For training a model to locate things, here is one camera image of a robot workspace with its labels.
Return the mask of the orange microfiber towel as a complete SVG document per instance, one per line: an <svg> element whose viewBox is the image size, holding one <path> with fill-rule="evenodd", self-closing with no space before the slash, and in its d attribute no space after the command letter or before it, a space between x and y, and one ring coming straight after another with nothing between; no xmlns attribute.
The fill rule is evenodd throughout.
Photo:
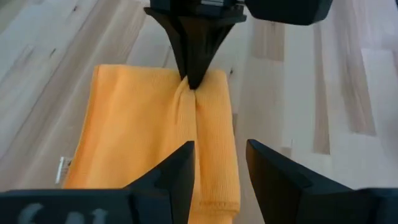
<svg viewBox="0 0 398 224"><path fill-rule="evenodd" d="M195 143L188 223L233 224L241 196L225 72L206 73L192 90L175 70L98 65L63 186L124 187L187 141Z"/></svg>

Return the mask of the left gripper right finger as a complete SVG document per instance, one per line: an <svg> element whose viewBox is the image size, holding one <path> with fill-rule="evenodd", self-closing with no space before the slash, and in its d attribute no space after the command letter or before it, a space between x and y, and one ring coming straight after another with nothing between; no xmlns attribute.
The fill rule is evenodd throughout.
<svg viewBox="0 0 398 224"><path fill-rule="evenodd" d="M247 140L247 165L266 224L296 224L299 204L306 194L351 190L255 139Z"/></svg>

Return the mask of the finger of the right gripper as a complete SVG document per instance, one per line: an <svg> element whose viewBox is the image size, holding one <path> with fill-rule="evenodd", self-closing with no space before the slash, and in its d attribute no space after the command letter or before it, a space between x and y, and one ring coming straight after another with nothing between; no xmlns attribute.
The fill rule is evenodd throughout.
<svg viewBox="0 0 398 224"><path fill-rule="evenodd" d="M244 22L245 17L181 17L180 22L186 34L187 43L185 75L190 89L197 89L210 66L220 45L233 26Z"/></svg>
<svg viewBox="0 0 398 224"><path fill-rule="evenodd" d="M153 8L145 8L144 11L147 15L152 16L166 31L180 77L184 78L187 75L187 35L178 16L171 14L169 11Z"/></svg>

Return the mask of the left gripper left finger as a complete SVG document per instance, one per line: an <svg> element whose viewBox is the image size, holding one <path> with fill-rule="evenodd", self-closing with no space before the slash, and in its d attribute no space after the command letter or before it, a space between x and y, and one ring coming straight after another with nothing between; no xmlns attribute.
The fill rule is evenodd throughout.
<svg viewBox="0 0 398 224"><path fill-rule="evenodd" d="M195 181L195 143L187 141L126 186L133 224L187 224Z"/></svg>

